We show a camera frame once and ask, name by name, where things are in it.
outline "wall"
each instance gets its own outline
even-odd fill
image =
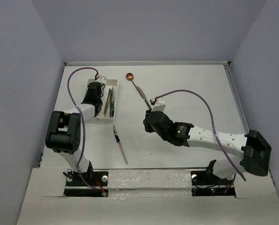
[[[65,62],[232,60],[265,0],[32,0]]]
[[[272,146],[279,195],[279,0],[268,0],[238,50],[231,70],[251,129]]]
[[[0,0],[0,225],[16,224],[63,62],[30,0]]]

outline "white table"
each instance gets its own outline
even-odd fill
[[[73,107],[69,100],[66,81],[77,67],[66,67],[55,110]],[[221,152],[201,148],[175,147],[162,141],[156,134],[145,133],[142,121],[146,105],[133,85],[125,79],[131,72],[135,83],[147,98],[174,89],[190,89],[209,103],[218,131],[243,133],[240,115],[221,65],[209,66],[100,66],[95,67],[109,79],[119,80],[115,125],[129,164],[125,165],[113,136],[113,124],[87,123],[85,155],[95,169],[109,168],[110,174],[119,168],[174,168],[205,167],[212,159],[223,158]],[[81,102],[87,79],[94,72],[80,71],[72,78],[71,89]],[[165,97],[165,113],[173,121],[184,121],[210,129],[209,113],[195,96],[177,93]],[[87,225],[87,224],[211,224],[211,225],[279,225],[279,200],[269,176],[246,174],[235,181],[236,198],[231,196],[192,197],[190,181],[179,179],[186,190],[172,188],[141,189],[144,185],[136,176],[130,177],[136,191],[115,191],[108,198],[63,197],[66,162],[52,150],[46,149],[41,167],[33,169],[26,197],[18,221],[19,225]],[[126,176],[132,170],[123,171]],[[167,175],[182,177],[187,171],[167,170]],[[150,177],[159,187],[168,182],[166,176]],[[118,184],[123,182],[116,177]]]

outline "silver screw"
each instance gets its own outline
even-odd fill
[[[107,182],[108,181],[108,177],[106,175],[102,176],[102,181],[103,182]]]

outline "white plastic container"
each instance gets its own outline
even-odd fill
[[[87,92],[87,89],[88,89],[88,84],[92,83],[92,82],[96,82],[96,80],[95,79],[89,79],[87,81],[87,85],[86,85],[84,96],[86,95],[86,92]],[[113,117],[110,117],[110,106],[109,106],[108,110],[107,110],[107,114],[106,114],[106,116],[104,116],[104,109],[106,107],[106,100],[107,100],[107,97],[108,97],[108,92],[109,92],[109,89],[112,89],[112,87],[113,87],[113,96],[114,96],[114,114],[113,114]],[[118,89],[118,80],[107,79],[106,86],[104,88],[104,95],[102,97],[102,102],[103,102],[102,110],[96,116],[96,118],[98,120],[105,121],[105,122],[112,122],[112,121],[114,121],[115,114],[116,114],[117,89]]]

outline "white tray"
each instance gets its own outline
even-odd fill
[[[92,82],[96,82],[96,80],[95,79],[89,79],[87,81],[84,96],[86,95],[86,92],[87,92],[87,89],[88,89],[88,84],[90,84]],[[109,92],[109,89],[111,89],[112,87],[113,87],[113,92],[114,92],[113,93],[113,96],[114,96],[114,114],[113,114],[113,117],[110,117],[110,107],[109,107],[106,116],[104,116],[104,109],[105,109],[105,106],[106,106],[106,100],[107,100],[108,92]],[[96,116],[96,118],[98,120],[105,121],[105,122],[114,121],[115,113],[116,113],[117,89],[118,89],[118,80],[107,79],[106,86],[104,88],[104,95],[102,96],[102,102],[103,102],[102,109],[101,109],[100,113]]]

